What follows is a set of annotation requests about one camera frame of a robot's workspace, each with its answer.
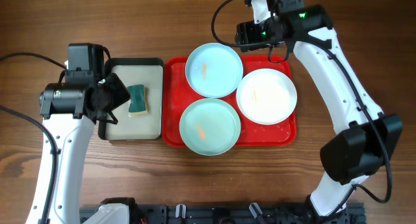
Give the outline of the light green plate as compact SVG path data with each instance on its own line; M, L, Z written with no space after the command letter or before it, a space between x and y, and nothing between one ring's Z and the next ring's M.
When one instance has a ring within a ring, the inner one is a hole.
M179 133L185 145L203 156L229 151L241 134L241 120L227 102L205 98L190 104L179 120Z

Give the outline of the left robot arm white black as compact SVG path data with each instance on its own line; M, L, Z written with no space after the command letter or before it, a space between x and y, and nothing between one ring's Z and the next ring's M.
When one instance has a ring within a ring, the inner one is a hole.
M129 92L105 67L108 49L70 44L64 76L40 95L45 129L42 157L27 223L78 223L86 150L97 122L117 124L113 110Z

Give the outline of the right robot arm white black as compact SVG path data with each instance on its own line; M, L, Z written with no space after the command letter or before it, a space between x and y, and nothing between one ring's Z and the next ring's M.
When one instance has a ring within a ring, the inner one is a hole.
M305 218L332 220L368 177L391 167L403 124L397 115L385 115L362 87L322 6L304 6L303 0L244 2L253 9L253 20L237 27L241 50L285 44L308 71L330 113L335 138L320 150L324 175L307 198Z

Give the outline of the white plate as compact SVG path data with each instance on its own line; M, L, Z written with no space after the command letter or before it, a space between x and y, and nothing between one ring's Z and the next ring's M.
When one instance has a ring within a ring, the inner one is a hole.
M274 125L286 120L297 104L294 83L275 69L257 69L245 75L236 92L237 106L250 121Z

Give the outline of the light blue plate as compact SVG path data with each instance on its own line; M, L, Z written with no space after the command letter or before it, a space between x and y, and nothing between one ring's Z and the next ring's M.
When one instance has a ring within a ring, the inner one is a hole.
M185 64L185 77L190 87L208 98L221 98L234 92L243 72L240 56L220 43L197 47Z

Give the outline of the green yellow sponge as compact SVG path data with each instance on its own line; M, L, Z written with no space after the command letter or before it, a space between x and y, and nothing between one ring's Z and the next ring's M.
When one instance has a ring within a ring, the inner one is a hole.
M137 116L148 113L146 103L146 87L143 84L128 86L130 94L128 112L130 116Z

